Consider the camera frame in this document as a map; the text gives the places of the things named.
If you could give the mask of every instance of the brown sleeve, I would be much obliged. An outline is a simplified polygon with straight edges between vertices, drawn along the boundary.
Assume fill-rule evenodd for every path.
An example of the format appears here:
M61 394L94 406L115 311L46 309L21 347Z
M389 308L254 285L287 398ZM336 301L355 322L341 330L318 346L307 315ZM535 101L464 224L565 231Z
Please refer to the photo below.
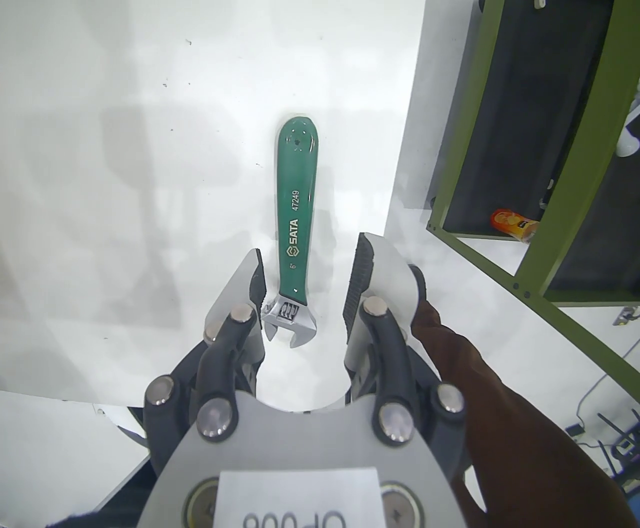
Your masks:
M429 303L418 307L412 330L442 379L465 396L467 448L489 527L637 527L615 483L505 386L468 339L442 326Z

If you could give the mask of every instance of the orange snack package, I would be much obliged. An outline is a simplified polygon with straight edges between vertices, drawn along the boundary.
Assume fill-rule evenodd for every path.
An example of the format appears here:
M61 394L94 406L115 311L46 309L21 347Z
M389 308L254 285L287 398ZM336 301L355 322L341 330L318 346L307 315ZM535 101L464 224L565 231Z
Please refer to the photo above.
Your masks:
M503 233L529 244L540 222L526 218L511 209L497 209L491 215L491 225Z

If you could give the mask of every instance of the adjustable wrench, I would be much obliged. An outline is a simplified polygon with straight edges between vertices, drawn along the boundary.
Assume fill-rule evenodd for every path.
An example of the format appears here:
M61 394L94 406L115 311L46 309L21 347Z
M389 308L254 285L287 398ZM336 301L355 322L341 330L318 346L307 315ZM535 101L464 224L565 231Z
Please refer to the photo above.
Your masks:
M307 263L317 158L318 136L311 119L287 121L278 137L276 161L280 292L264 305L262 320L269 341L279 326L291 330L292 348L316 335L316 320L307 306Z

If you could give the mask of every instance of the black shelf panel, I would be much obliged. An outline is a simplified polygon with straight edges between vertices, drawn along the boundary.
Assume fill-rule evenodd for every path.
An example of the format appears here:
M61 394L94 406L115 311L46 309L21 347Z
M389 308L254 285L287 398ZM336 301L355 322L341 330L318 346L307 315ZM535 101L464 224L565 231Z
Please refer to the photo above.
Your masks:
M640 138L640 118L628 129ZM550 288L640 296L640 152L611 159Z
M444 223L457 234L494 236L492 212L539 219L588 96L611 0L505 0L476 125Z

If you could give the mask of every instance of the green wrench handle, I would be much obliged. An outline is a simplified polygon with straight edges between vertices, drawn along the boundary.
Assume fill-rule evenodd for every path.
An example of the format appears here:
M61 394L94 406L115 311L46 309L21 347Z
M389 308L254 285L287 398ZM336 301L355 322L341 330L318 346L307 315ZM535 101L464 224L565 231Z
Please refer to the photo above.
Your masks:
M307 264L318 161L316 127L307 117L285 123L278 137L280 295L307 305Z

